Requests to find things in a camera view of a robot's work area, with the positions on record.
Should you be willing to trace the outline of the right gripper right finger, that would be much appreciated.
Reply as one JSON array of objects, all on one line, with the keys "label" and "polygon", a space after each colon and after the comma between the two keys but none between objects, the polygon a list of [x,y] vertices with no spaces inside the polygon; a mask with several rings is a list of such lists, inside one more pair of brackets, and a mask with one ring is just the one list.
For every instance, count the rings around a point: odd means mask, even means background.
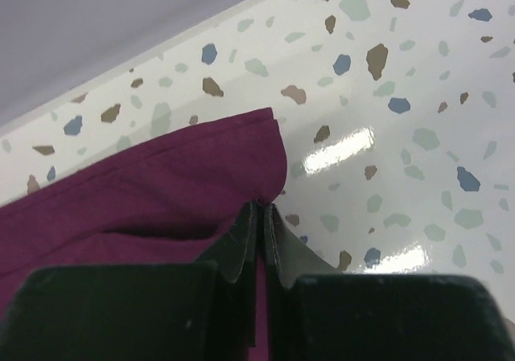
[{"label": "right gripper right finger", "polygon": [[342,273],[263,210],[272,360],[511,360],[492,295],[472,277]]}]

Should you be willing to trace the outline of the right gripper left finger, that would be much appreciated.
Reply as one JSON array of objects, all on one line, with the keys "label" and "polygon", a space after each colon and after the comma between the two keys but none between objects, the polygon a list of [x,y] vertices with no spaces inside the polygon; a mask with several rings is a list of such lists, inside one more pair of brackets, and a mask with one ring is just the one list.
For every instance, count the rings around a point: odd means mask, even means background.
[{"label": "right gripper left finger", "polygon": [[258,207],[193,262],[33,272],[1,333],[4,360],[245,360],[255,344]]}]

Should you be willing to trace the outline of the purple surgical cloth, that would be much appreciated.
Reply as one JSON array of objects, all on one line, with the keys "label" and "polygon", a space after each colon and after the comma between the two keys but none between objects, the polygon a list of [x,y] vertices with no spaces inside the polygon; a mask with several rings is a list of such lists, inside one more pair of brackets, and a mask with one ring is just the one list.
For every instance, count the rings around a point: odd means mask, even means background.
[{"label": "purple surgical cloth", "polygon": [[255,344],[269,357],[262,216],[287,160],[271,109],[189,126],[130,147],[2,207],[2,322],[35,271],[193,262],[257,205]]}]

